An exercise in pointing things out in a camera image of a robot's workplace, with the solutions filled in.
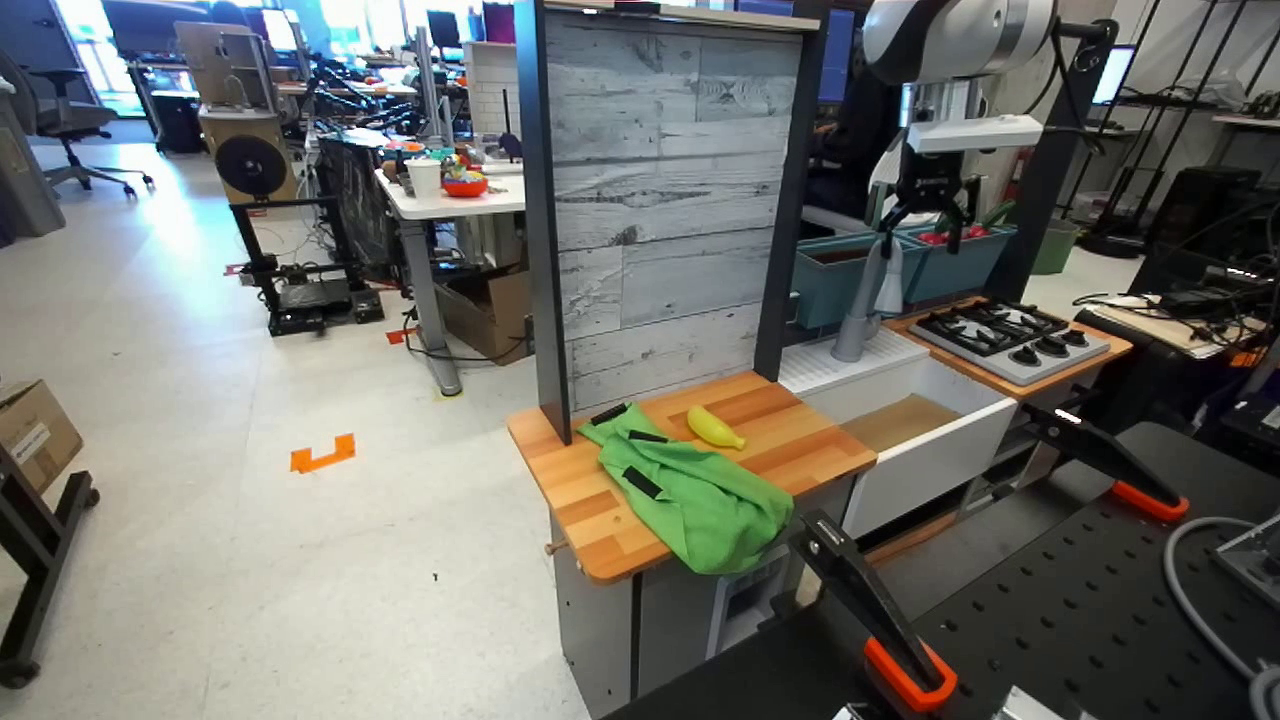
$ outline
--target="orange tape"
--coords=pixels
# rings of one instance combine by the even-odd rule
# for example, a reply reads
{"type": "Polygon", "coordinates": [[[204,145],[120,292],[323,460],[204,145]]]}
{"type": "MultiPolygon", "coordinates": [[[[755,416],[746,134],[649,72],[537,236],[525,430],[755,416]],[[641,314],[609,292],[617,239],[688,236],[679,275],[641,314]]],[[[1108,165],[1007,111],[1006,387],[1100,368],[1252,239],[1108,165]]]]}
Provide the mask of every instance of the orange tape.
{"type": "Polygon", "coordinates": [[[1182,518],[1194,510],[1194,498],[1182,495],[1178,504],[1164,504],[1164,498],[1142,492],[1142,486],[1129,482],[1129,479],[1118,479],[1118,482],[1108,486],[1108,498],[1122,504],[1122,509],[1129,509],[1129,510],[1137,510],[1137,516],[1150,516],[1150,518],[1157,518],[1157,523],[1182,523],[1182,518]]]}
{"type": "Polygon", "coordinates": [[[317,467],[329,467],[329,462],[339,462],[339,460],[353,460],[357,455],[357,436],[345,430],[332,440],[332,452],[329,455],[317,455],[311,447],[292,447],[289,452],[289,467],[292,470],[317,470],[317,467]]]}
{"type": "Polygon", "coordinates": [[[932,717],[932,713],[950,708],[954,696],[956,696],[956,686],[961,686],[961,672],[956,672],[950,659],[941,659],[929,642],[926,642],[926,652],[929,652],[929,659],[932,659],[932,667],[935,667],[935,674],[941,674],[935,686],[921,686],[918,674],[903,672],[875,636],[867,636],[867,642],[865,642],[865,659],[867,659],[873,674],[875,674],[914,717],[932,717]]]}

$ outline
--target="black chair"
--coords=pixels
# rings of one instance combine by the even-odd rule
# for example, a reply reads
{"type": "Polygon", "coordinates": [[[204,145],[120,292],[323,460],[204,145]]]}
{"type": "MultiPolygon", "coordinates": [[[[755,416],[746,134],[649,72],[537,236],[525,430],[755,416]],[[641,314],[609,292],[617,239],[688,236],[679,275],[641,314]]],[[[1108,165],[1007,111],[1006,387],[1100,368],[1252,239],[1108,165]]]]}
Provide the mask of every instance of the black chair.
{"type": "Polygon", "coordinates": [[[75,72],[75,69],[34,72],[24,63],[0,58],[0,74],[16,89],[16,111],[21,111],[24,130],[54,134],[68,152],[65,167],[43,171],[50,184],[80,178],[80,188],[91,188],[91,178],[108,178],[108,184],[120,184],[123,196],[135,196],[135,188],[123,178],[134,171],[149,188],[155,188],[155,178],[141,167],[96,167],[75,155],[71,145],[80,145],[85,134],[112,134],[108,122],[118,120],[118,111],[105,103],[71,99],[68,89],[85,72],[75,72]]]}

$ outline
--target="gray floor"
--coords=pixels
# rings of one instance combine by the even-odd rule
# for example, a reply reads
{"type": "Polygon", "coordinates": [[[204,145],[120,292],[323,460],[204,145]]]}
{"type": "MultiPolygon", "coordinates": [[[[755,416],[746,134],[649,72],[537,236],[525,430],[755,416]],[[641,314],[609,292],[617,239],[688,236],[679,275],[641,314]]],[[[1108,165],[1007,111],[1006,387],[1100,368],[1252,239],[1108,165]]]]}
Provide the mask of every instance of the gray floor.
{"type": "Polygon", "coordinates": [[[146,165],[161,188],[59,188],[68,226],[0,248],[0,387],[43,375],[105,492],[43,674],[0,692],[0,717],[586,717],[545,504],[503,436],[531,364],[473,358],[469,394],[439,398],[385,338],[398,320],[274,338],[224,275],[246,251],[204,155],[85,158],[146,165]],[[336,430],[357,460],[289,470],[336,430]]]}

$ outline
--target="cardboard box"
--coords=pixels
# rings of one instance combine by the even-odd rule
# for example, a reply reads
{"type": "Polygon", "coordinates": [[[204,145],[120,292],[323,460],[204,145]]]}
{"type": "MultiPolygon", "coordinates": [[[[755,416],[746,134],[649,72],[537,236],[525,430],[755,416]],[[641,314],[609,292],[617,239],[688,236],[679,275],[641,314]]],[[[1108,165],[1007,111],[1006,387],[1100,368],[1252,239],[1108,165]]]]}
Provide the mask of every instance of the cardboard box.
{"type": "Polygon", "coordinates": [[[0,467],[43,492],[85,447],[43,378],[0,398],[0,467]]]}
{"type": "Polygon", "coordinates": [[[529,270],[435,282],[439,314],[454,336],[497,364],[529,357],[529,270]]]}

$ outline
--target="green cloth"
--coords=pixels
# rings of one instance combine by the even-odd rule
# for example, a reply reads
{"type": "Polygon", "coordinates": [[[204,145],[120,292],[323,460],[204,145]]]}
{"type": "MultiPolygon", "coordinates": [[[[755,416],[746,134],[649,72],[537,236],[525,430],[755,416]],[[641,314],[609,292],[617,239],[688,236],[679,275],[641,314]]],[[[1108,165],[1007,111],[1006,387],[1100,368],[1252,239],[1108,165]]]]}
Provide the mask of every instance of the green cloth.
{"type": "Polygon", "coordinates": [[[634,510],[696,570],[755,568],[785,535],[793,495],[727,455],[662,436],[641,408],[586,426],[634,510]]]}

